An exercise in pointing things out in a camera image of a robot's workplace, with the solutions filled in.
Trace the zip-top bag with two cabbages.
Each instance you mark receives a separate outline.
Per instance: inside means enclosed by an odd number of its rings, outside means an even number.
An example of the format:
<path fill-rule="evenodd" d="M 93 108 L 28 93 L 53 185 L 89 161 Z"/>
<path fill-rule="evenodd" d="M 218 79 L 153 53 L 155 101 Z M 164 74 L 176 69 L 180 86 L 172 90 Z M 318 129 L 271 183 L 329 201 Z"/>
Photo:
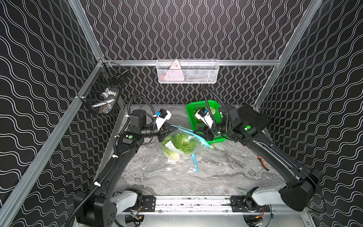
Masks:
<path fill-rule="evenodd" d="M 211 144 L 208 144 L 199 134 L 193 133 L 192 130 L 176 125 L 172 126 L 176 130 L 161 141 L 161 148 L 168 159 L 177 161 L 189 158 L 203 148 L 214 149 Z"/>

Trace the pale chinese cabbage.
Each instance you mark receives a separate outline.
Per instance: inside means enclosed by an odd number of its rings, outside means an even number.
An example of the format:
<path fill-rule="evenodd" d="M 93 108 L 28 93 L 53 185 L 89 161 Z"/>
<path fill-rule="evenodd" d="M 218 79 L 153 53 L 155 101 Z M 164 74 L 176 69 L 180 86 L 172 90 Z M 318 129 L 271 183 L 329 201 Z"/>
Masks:
<path fill-rule="evenodd" d="M 171 141 L 175 148 L 185 155 L 192 154 L 198 145 L 196 139 L 187 133 L 175 134 Z"/>
<path fill-rule="evenodd" d="M 164 151 L 164 154 L 173 161 L 179 160 L 180 159 L 180 154 L 174 151 L 171 151 L 169 148 L 166 147 L 166 144 L 172 139 L 172 136 L 167 136 L 163 141 L 162 141 L 162 149 Z"/>

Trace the zip-top bag blue seal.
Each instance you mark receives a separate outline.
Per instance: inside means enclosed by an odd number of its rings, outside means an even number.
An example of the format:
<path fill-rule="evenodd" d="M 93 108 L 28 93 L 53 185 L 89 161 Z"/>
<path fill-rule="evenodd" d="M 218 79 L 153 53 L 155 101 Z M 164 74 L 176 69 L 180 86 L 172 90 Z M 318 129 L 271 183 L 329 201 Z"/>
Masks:
<path fill-rule="evenodd" d="M 176 175 L 199 173 L 196 154 L 193 154 L 189 158 L 173 161 L 165 156 L 161 148 L 155 156 L 145 157 L 145 162 L 142 170 L 147 176 L 161 173 Z"/>

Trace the green chinese cabbage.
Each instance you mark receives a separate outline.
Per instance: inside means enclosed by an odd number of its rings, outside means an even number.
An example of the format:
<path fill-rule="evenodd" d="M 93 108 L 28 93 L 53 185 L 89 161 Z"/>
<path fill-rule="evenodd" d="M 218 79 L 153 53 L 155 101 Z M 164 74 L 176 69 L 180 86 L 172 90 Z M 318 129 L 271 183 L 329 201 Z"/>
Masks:
<path fill-rule="evenodd" d="M 215 109 L 213 107 L 211 107 L 210 109 L 211 109 L 211 113 L 213 114 L 216 122 L 222 122 L 223 115 L 221 115 L 221 112 L 218 109 Z"/>

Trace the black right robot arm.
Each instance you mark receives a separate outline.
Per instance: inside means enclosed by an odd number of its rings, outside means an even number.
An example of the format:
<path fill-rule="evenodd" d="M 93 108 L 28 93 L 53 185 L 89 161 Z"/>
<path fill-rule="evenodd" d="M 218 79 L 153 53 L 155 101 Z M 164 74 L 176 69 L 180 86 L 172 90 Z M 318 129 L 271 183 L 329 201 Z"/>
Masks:
<path fill-rule="evenodd" d="M 242 205 L 249 211 L 272 204 L 286 205 L 294 211 L 303 211 L 318 189 L 321 172 L 296 163 L 268 137 L 262 133 L 271 119 L 255 111 L 250 105 L 239 108 L 222 105 L 215 110 L 221 117 L 216 122 L 214 114 L 207 107 L 192 112 L 200 123 L 194 133 L 201 133 L 206 141 L 217 136 L 226 137 L 248 147 L 267 161 L 284 179 L 284 183 L 270 188 L 254 187 L 244 196 Z"/>

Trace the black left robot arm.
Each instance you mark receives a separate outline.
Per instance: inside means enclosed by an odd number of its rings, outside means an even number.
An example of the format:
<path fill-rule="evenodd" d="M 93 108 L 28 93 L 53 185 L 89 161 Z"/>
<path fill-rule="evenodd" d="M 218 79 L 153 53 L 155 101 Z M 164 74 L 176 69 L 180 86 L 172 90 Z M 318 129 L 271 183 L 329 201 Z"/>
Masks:
<path fill-rule="evenodd" d="M 124 127 L 113 139 L 113 154 L 107 165 L 92 186 L 74 196 L 74 211 L 65 222 L 66 227 L 70 227 L 74 221 L 90 227 L 110 227 L 120 212 L 141 206 L 141 195 L 134 191 L 124 194 L 126 197 L 133 196 L 133 202 L 112 202 L 115 186 L 145 138 L 156 137 L 162 141 L 177 130 L 175 126 L 167 123 L 172 116 L 168 110 L 160 109 L 151 115 L 152 122 L 149 124 L 147 116 L 148 113 L 142 109 L 127 113 Z"/>

